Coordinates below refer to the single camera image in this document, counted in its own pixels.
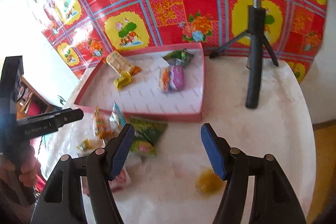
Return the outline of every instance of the black tripod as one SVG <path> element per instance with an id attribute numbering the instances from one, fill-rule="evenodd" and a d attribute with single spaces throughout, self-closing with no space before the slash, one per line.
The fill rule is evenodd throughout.
<path id="1" fill-rule="evenodd" d="M 247 67 L 250 69 L 250 79 L 247 90 L 247 108 L 257 108 L 259 102 L 261 74 L 263 70 L 263 45 L 267 49 L 273 64 L 279 66 L 278 60 L 273 52 L 271 45 L 264 35 L 266 10 L 260 7 L 260 0 L 253 0 L 253 6 L 248 6 L 248 27 L 247 30 L 230 40 L 222 47 L 210 53 L 210 59 L 220 55 L 226 48 L 239 39 L 249 36 L 251 38 L 250 53 Z"/>

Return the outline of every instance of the white wall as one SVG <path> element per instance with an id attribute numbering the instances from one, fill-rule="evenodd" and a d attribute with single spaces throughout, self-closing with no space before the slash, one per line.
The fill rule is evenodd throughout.
<path id="1" fill-rule="evenodd" d="M 59 105 L 78 79 L 41 33 L 26 0 L 0 0 L 0 73 L 6 56 L 22 55 L 24 77 L 46 100 Z"/>
<path id="2" fill-rule="evenodd" d="M 336 119 L 336 0 L 328 0 L 323 45 L 301 89 L 312 123 Z"/>

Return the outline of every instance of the wooden floor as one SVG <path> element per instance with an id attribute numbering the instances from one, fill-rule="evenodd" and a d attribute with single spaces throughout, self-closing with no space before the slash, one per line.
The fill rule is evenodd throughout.
<path id="1" fill-rule="evenodd" d="M 322 211 L 336 190 L 336 125 L 314 131 L 316 146 L 316 181 L 307 224 Z"/>

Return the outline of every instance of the hand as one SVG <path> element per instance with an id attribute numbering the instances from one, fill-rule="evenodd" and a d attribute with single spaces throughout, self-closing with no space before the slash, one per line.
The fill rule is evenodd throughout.
<path id="1" fill-rule="evenodd" d="M 28 152 L 28 155 L 26 156 L 27 160 L 25 163 L 21 166 L 21 172 L 22 174 L 19 175 L 19 181 L 23 183 L 26 187 L 33 187 L 37 183 L 37 173 L 41 168 L 41 164 L 39 161 L 35 158 L 35 151 L 34 148 L 31 147 L 31 149 Z M 4 156 L 0 156 L 0 179 L 3 180 L 7 185 L 10 185 L 8 172 L 14 171 L 15 165 L 5 159 Z"/>

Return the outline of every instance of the white table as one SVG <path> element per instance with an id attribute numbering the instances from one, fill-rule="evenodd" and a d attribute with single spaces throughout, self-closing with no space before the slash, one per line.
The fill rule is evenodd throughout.
<path id="1" fill-rule="evenodd" d="M 203 121 L 170 122 L 156 146 L 157 157 L 131 168 L 132 185 L 115 193 L 115 201 L 129 223 L 212 223 L 222 192 L 210 198 L 197 193 L 194 183 L 205 168 L 211 168 L 200 140 L 200 128 L 209 122 L 218 136 L 247 155 L 273 154 L 287 175 L 308 214 L 315 184 L 315 142 L 310 115 L 300 86 L 290 67 L 280 61 L 276 68 L 264 60 L 259 106 L 245 108 L 249 71 L 245 57 L 206 58 Z M 73 101 L 90 72 L 88 69 L 67 101 Z M 76 146 L 93 137 L 92 114 L 68 124 L 50 138 L 46 155 L 39 155 L 42 172 L 49 176 L 63 154 L 76 157 Z M 242 223 L 248 223 L 253 197 L 250 177 Z M 90 200 L 84 197 L 88 223 L 95 223 Z"/>

